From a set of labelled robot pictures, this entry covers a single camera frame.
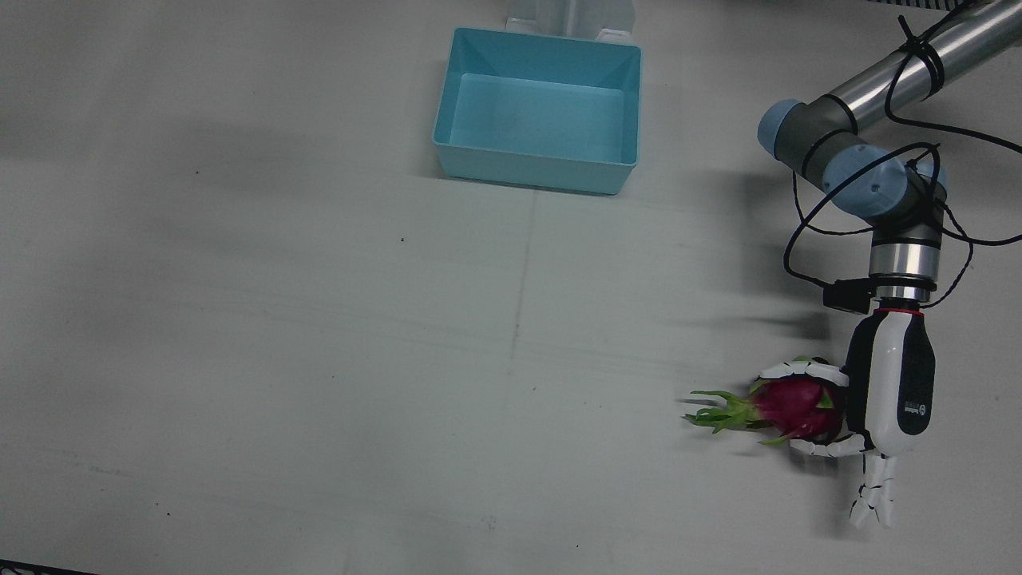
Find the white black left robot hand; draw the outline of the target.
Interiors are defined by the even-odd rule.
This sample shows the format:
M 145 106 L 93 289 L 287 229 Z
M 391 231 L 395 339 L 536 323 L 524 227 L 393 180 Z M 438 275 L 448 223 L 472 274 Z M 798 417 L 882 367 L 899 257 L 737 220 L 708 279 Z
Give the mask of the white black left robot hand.
M 821 458 L 862 456 L 862 483 L 848 512 L 854 527 L 871 517 L 885 528 L 892 526 L 895 470 L 929 426 L 935 366 L 923 313 L 886 307 L 854 328 L 843 367 L 788 360 L 759 372 L 766 382 L 808 376 L 846 393 L 834 439 L 792 439 L 790 445 Z

